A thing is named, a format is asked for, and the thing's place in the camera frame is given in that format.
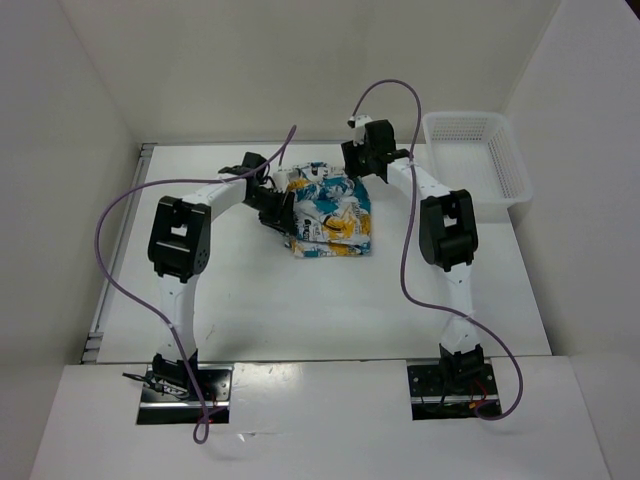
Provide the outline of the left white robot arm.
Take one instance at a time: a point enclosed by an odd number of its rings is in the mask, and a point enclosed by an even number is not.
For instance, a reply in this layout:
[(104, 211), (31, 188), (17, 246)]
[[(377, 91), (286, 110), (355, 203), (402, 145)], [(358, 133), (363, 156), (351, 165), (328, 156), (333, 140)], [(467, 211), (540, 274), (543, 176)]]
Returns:
[(160, 284), (160, 312), (169, 334), (152, 360), (151, 382), (162, 382), (175, 398), (185, 400), (212, 391), (198, 368), (194, 335), (196, 288), (211, 258), (213, 221), (244, 204), (258, 212), (260, 222), (293, 234), (294, 194), (275, 186), (264, 172), (268, 161), (247, 152), (239, 165), (224, 167), (213, 181), (182, 197), (164, 196), (156, 208), (147, 249)]

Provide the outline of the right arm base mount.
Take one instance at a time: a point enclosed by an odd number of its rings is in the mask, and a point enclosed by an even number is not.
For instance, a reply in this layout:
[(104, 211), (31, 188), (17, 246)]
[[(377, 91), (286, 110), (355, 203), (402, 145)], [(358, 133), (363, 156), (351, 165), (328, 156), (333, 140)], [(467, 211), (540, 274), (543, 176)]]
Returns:
[(490, 418), (502, 414), (490, 363), (458, 386), (445, 385), (436, 361), (408, 363), (407, 377), (413, 421), (474, 418), (476, 409)]

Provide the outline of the colourful printed shorts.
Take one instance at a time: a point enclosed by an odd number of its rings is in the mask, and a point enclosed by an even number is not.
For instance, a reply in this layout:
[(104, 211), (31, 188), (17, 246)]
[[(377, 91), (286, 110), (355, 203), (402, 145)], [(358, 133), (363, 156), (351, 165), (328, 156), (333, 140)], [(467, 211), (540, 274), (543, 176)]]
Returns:
[(286, 246), (300, 258), (365, 256), (371, 251), (372, 206), (369, 193), (343, 168), (309, 162), (283, 170), (298, 178), (286, 192), (295, 194), (296, 233)]

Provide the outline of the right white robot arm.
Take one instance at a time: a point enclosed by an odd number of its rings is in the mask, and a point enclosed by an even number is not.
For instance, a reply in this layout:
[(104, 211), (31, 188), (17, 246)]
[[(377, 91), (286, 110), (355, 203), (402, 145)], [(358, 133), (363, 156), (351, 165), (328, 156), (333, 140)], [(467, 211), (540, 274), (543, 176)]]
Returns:
[(436, 180), (396, 145), (387, 120), (353, 115), (347, 121), (353, 139), (341, 144), (345, 170), (351, 178), (375, 175), (411, 200), (410, 221), (418, 223), (418, 246), (424, 261), (445, 281), (449, 314), (439, 342), (438, 378), (443, 396), (460, 395), (473, 384), (484, 365), (472, 315), (471, 266), (478, 233), (471, 195)]

